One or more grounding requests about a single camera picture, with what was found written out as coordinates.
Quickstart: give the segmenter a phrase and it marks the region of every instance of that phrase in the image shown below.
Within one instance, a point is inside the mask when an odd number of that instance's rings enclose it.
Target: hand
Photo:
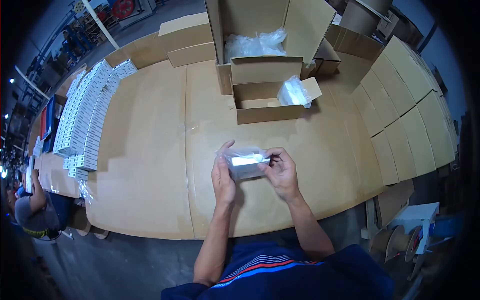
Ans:
[[[230,207],[235,197],[235,182],[230,177],[227,161],[223,157],[223,151],[230,148],[235,143],[234,140],[228,141],[219,149],[219,155],[215,158],[212,169],[212,183],[215,192],[217,206]]]
[[[295,200],[300,196],[295,162],[284,148],[270,148],[266,152],[270,165],[258,164],[258,168],[268,177],[280,198],[287,202]]]
[[[38,179],[38,170],[37,169],[32,170],[32,174],[30,175],[30,178],[31,179]]]

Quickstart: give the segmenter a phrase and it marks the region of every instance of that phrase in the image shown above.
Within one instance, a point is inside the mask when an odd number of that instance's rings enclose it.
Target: white pole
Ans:
[[[90,5],[90,3],[88,3],[88,0],[82,0],[82,2],[85,4],[85,8],[87,8],[88,12],[90,13],[90,15],[92,15],[92,18],[95,20],[95,22],[97,23],[98,27],[100,27],[100,29],[102,30],[103,34],[105,34],[105,36],[108,38],[108,40],[110,41],[110,43],[112,43],[113,47],[115,49],[120,49],[119,45],[117,44],[117,42],[115,42],[115,40],[112,38],[112,36],[110,35],[110,33],[108,32],[108,30],[105,28],[105,26],[103,26],[103,23],[102,21],[100,21],[100,19],[96,16],[96,13],[95,11],[93,10],[92,6]]]
[[[22,71],[20,71],[20,69],[18,69],[18,67],[15,65],[15,70],[17,70],[17,72],[20,74],[20,76],[23,77],[23,79],[25,79],[25,81],[28,82],[29,85],[32,86],[32,88],[36,89],[37,92],[39,92],[43,97],[45,97],[47,100],[50,100],[50,97],[45,95],[42,91],[40,91],[40,89],[35,85],[33,84],[33,82],[31,82],[30,80],[28,80],[27,76],[25,76]]]

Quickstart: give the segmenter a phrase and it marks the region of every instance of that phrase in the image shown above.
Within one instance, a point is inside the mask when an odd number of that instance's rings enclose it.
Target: blue shirt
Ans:
[[[359,246],[310,261],[302,249],[271,246],[234,253],[211,288],[187,283],[161,299],[391,299],[394,283]]]

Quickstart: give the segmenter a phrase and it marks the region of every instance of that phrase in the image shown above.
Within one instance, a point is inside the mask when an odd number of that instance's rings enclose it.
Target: stack of white boxes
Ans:
[[[77,86],[78,84],[80,83],[80,81],[82,80],[82,78],[84,77],[85,73],[87,73],[86,70],[83,70],[82,72],[80,72],[77,77],[72,81],[72,84],[70,85],[68,91],[67,91],[67,98],[70,98],[73,93],[77,90]]]
[[[113,73],[123,79],[133,73],[137,72],[137,67],[133,64],[131,60],[126,60],[113,68]]]
[[[122,67],[117,72],[123,78],[137,70],[130,60],[119,66]],[[115,73],[115,68],[102,60],[80,79],[78,88],[73,88],[63,110],[53,153],[64,157],[63,168],[68,169],[68,176],[87,180],[88,171],[97,168],[103,121],[121,78]]]

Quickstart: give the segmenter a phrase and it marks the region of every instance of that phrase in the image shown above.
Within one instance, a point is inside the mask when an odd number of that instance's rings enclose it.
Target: flattened cardboard box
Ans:
[[[225,63],[224,37],[230,34],[255,37],[284,27],[288,33],[282,43],[289,56],[303,57],[311,63],[335,10],[317,0],[205,0],[216,49],[217,73],[222,95],[231,95]]]
[[[281,106],[276,98],[284,81],[300,75],[301,57],[242,57],[232,59],[232,91],[237,124],[296,119],[308,110],[302,105]],[[302,81],[316,99],[322,92],[315,78]]]

